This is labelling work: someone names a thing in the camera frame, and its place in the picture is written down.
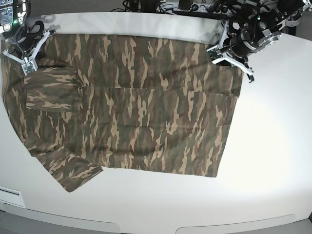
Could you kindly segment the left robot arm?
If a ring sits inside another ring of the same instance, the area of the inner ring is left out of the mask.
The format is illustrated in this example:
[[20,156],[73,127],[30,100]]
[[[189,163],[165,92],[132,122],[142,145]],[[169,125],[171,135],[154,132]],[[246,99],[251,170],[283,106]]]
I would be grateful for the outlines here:
[[249,55],[276,43],[282,28],[298,25],[303,12],[311,8],[310,0],[259,0],[256,5],[242,5],[229,18],[229,55],[246,65]]

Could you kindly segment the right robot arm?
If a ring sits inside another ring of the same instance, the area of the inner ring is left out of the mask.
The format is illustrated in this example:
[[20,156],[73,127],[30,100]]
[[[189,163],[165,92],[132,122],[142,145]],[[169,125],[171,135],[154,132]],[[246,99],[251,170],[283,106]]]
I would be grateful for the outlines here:
[[26,23],[31,14],[29,0],[0,1],[0,39],[10,43],[21,56],[30,56],[36,44],[43,37],[44,24],[36,21]]

